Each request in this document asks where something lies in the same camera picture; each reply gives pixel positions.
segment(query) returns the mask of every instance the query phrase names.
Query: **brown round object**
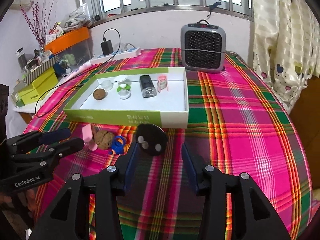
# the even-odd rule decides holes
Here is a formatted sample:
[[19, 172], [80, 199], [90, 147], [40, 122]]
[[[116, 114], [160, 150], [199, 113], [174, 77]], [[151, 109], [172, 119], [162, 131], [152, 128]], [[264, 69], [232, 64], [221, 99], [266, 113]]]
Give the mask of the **brown round object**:
[[99, 149], [107, 150], [111, 146], [114, 136], [115, 135], [111, 132], [101, 130], [94, 135], [94, 141], [98, 145]]
[[106, 91], [102, 88], [98, 88], [93, 92], [93, 98], [96, 100], [101, 100], [105, 98], [106, 96]]

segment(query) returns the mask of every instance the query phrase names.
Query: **black charger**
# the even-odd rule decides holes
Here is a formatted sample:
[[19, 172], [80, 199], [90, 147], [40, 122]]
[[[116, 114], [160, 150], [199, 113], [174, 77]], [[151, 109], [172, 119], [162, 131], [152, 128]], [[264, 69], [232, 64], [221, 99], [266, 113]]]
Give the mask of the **black charger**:
[[103, 42], [101, 43], [101, 49], [104, 56], [110, 55], [113, 52], [111, 40], [107, 41], [106, 38], [103, 38]]

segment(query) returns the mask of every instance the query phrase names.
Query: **cream curtain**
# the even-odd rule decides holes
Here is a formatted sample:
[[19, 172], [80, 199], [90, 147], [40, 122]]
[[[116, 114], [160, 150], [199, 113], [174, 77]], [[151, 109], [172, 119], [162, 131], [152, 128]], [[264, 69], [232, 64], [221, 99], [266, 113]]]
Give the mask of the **cream curtain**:
[[320, 74], [319, 23], [304, 0], [253, 0], [254, 71], [290, 113]]

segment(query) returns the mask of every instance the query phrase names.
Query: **plaid tablecloth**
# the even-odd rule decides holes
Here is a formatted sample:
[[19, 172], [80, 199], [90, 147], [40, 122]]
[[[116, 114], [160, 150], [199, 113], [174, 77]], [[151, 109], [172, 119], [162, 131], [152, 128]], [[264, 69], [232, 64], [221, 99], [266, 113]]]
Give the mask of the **plaid tablecloth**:
[[[81, 136], [85, 123], [70, 122], [62, 111], [76, 93], [75, 84], [105, 71], [140, 67], [178, 66], [179, 49], [151, 49], [137, 58], [93, 68], [60, 87], [33, 118], [26, 132], [69, 127]], [[165, 155], [139, 159], [131, 190], [118, 197], [119, 216], [125, 240], [193, 240], [199, 231], [204, 198], [192, 192], [182, 165], [181, 144], [202, 155], [222, 172], [249, 173], [271, 201], [295, 239], [310, 221], [311, 178], [297, 131], [288, 115], [259, 77], [235, 56], [228, 54], [225, 71], [219, 74], [187, 72], [189, 93], [188, 129], [167, 129]], [[129, 143], [135, 127], [94, 124], [122, 135]], [[88, 176], [113, 164], [117, 156], [88, 148], [63, 158], [54, 180], [37, 194], [35, 220], [46, 209], [65, 181], [74, 173]], [[94, 197], [90, 199], [91, 239], [94, 232]], [[231, 204], [228, 198], [227, 239], [230, 238]]]

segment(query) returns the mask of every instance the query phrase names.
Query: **portable heater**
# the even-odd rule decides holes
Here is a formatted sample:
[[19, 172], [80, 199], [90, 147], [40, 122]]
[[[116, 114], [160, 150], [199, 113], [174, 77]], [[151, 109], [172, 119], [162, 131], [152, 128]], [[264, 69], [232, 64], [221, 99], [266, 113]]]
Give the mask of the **portable heater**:
[[181, 56], [186, 69], [218, 73], [223, 68], [225, 52], [226, 33], [222, 28], [206, 20], [182, 27]]

